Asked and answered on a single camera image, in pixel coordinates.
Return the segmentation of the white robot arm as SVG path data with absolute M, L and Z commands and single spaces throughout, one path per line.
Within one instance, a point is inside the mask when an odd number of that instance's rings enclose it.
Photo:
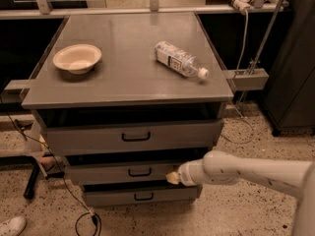
M 243 179 L 290 195 L 297 199 L 291 236 L 315 236 L 314 161 L 244 158 L 211 150 L 165 177 L 184 186 L 232 185 Z

